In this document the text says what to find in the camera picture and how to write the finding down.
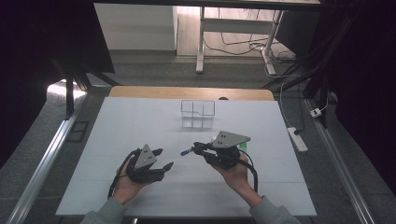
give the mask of white table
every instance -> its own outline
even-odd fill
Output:
[[[249,217],[248,205],[204,158],[180,156],[193,142],[209,142],[221,130],[251,137],[247,152],[259,174],[260,194],[295,216],[316,214],[277,102],[216,101],[213,129],[203,131],[181,127],[179,99],[121,97],[105,99],[56,214],[97,211],[128,153],[148,144],[164,149],[152,168],[175,164],[162,182],[126,204],[127,216]]]

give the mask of white wall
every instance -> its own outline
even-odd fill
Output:
[[[108,49],[176,49],[176,7],[94,5]]]

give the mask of metal frame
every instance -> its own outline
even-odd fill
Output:
[[[312,100],[304,100],[305,105],[308,111],[314,109],[315,103]],[[355,207],[356,214],[358,215],[361,223],[363,224],[374,224],[374,218],[371,215],[370,209],[367,206],[366,201],[364,201],[363,196],[361,195],[361,191],[356,185],[355,181],[352,178],[352,175],[349,173],[344,160],[338,151],[337,146],[332,140],[332,136],[329,131],[323,127],[321,122],[318,119],[314,119],[315,126],[317,127],[320,138],[322,139],[327,151],[329,152],[329,156],[332,159],[332,164],[335,167],[338,175],[340,176],[341,182],[344,185],[346,193],[349,195],[353,206]]]
[[[212,18],[206,19],[205,7],[201,7],[199,44],[195,72],[197,74],[202,74],[204,72],[204,32],[222,32],[268,35],[267,43],[265,45],[265,48],[261,49],[261,54],[265,61],[265,66],[268,70],[268,74],[270,76],[274,76],[276,74],[276,71],[274,69],[269,53],[271,50],[271,45],[275,38],[281,15],[282,11],[278,11],[274,21],[244,21]]]
[[[35,198],[38,195],[38,192],[41,190],[41,187],[43,186],[44,181],[50,172],[52,164],[55,162],[55,159],[65,141],[67,134],[76,121],[76,117],[80,112],[80,107],[84,100],[85,95],[79,97],[76,100],[76,107],[73,116],[69,120],[65,119],[62,122],[61,126],[50,142],[46,153],[41,159],[41,162],[35,169],[35,173],[32,175],[32,178],[26,186],[26,189],[23,191],[22,196],[18,200],[17,205],[14,207],[14,210],[9,216],[7,224],[23,223],[23,221],[26,219],[30,209],[32,208]]]

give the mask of hand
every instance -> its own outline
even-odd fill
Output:
[[[239,159],[248,162],[248,157],[242,154]],[[248,168],[240,163],[224,170],[212,165],[223,177],[227,185],[241,196],[251,208],[262,202],[262,197],[248,183]]]
[[[125,173],[126,166],[129,162],[126,162],[124,167],[122,167],[122,171],[120,173],[119,181],[117,182],[116,187],[114,188],[113,198],[119,201],[122,204],[126,204],[128,201],[132,200],[134,196],[145,186],[146,184],[140,184],[133,182],[128,175]]]
[[[242,154],[239,158],[242,161],[248,162],[248,157]],[[238,192],[240,189],[250,187],[248,183],[248,168],[240,163],[237,163],[235,167],[224,170],[218,166],[212,165],[223,177],[227,185]]]

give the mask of wrist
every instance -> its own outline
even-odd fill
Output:
[[[113,194],[113,198],[117,200],[119,203],[126,204],[130,200],[132,200],[132,198],[134,198],[134,196],[136,196],[137,193],[138,191],[134,191],[134,190],[133,191],[115,190]]]
[[[257,206],[262,202],[262,197],[256,191],[254,191],[254,189],[249,184],[242,188],[235,189],[235,192],[239,194],[239,196],[241,196],[245,202],[247,202],[250,208]]]

